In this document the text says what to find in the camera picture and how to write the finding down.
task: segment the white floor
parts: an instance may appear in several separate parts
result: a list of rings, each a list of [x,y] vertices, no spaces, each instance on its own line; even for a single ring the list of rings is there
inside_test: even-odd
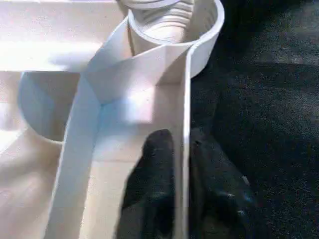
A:
[[[178,87],[157,86],[103,107],[80,239],[113,238],[126,178],[146,137],[175,131]]]

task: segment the circular opening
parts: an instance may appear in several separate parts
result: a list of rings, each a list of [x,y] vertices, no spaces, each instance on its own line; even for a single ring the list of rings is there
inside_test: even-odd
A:
[[[215,1],[181,0],[169,7],[133,10],[132,28],[155,43],[186,43],[199,39],[217,20]]]
[[[40,136],[62,142],[79,75],[65,72],[25,72],[18,105],[26,123]]]

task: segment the black object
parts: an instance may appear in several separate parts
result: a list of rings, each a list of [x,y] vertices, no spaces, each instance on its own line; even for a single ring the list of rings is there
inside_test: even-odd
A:
[[[254,230],[257,203],[248,181],[213,136],[193,129],[190,152],[191,237],[260,238]],[[213,223],[207,227],[208,219]]]
[[[174,218],[173,140],[167,129],[150,134],[127,179],[117,239],[170,238]]]
[[[271,239],[319,238],[319,1],[221,0],[192,127],[249,178]]]

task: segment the white panel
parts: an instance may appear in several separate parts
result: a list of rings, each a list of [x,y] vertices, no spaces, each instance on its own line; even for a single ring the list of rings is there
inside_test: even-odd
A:
[[[127,10],[116,1],[0,1],[0,70],[87,65]]]
[[[80,79],[67,125],[45,239],[78,239],[100,104]]]

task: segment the white plastic model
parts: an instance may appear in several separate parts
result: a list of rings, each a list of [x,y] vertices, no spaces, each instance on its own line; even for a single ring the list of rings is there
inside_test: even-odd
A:
[[[146,137],[162,128],[174,138],[174,238],[187,238],[190,80],[206,65],[224,21],[219,0],[203,2],[192,6],[184,37],[175,38],[179,26],[168,26],[161,39],[153,27],[160,23],[151,18],[150,25],[144,24],[140,10],[129,11],[106,34],[107,40],[80,75],[24,72],[18,91],[20,116],[27,123],[25,132],[42,145],[29,151],[40,158],[47,152],[48,162],[55,158],[50,167],[55,169],[50,171],[55,182],[43,191],[46,207],[30,238],[113,238],[125,180]],[[120,9],[115,1],[108,5]],[[195,20],[204,10],[210,26]],[[27,216],[30,211],[21,208],[16,215]],[[16,231],[7,235],[26,238],[31,229],[22,227],[23,222],[14,224]]]

